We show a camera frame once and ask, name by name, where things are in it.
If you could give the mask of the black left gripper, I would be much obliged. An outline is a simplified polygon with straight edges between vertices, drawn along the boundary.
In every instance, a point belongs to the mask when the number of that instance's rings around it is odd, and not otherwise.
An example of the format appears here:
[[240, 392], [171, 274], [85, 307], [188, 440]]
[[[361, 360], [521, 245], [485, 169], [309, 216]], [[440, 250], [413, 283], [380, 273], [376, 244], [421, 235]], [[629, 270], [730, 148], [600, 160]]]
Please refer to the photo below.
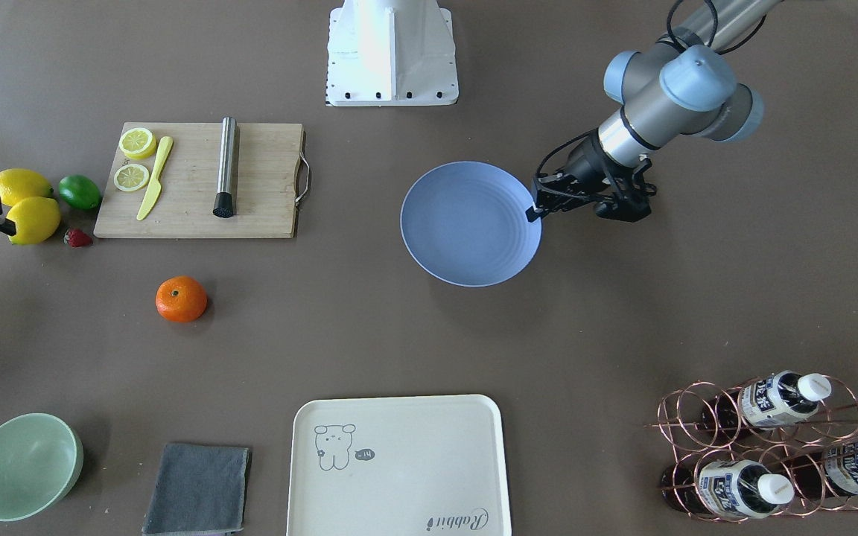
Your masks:
[[[542, 172], [552, 156], [578, 142], [568, 155], [565, 166], [554, 173]], [[598, 217], [636, 223], [650, 216], [649, 198], [657, 187], [646, 182], [644, 173], [652, 167], [646, 153], [640, 163], [631, 167], [617, 163], [600, 146], [596, 131], [578, 135], [551, 150], [539, 162], [534, 173], [534, 203], [527, 209], [528, 223], [535, 223], [555, 213], [594, 204]]]

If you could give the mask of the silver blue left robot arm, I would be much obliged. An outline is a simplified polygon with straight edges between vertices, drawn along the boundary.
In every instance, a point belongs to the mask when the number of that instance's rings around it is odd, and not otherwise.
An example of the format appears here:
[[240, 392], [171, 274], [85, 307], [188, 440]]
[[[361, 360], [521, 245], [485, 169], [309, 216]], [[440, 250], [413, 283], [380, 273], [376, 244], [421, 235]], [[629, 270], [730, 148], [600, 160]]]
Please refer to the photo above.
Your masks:
[[636, 223], [657, 193], [644, 177], [656, 150], [679, 135], [728, 143], [758, 129], [765, 102], [737, 81], [725, 55], [757, 33], [775, 2], [705, 1], [680, 25], [673, 21], [678, 7], [672, 4], [649, 51], [610, 61], [603, 87], [617, 111], [566, 142], [568, 159], [555, 172], [536, 170], [531, 223], [585, 205], [598, 217]]

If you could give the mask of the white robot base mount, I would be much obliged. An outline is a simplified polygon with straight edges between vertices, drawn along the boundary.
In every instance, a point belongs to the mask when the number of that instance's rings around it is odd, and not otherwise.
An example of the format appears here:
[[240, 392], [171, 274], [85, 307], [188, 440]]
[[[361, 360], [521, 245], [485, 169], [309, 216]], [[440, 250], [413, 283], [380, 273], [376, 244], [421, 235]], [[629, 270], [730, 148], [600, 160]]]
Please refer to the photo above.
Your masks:
[[436, 1], [345, 1], [329, 14], [328, 106], [447, 106], [460, 97], [452, 13]]

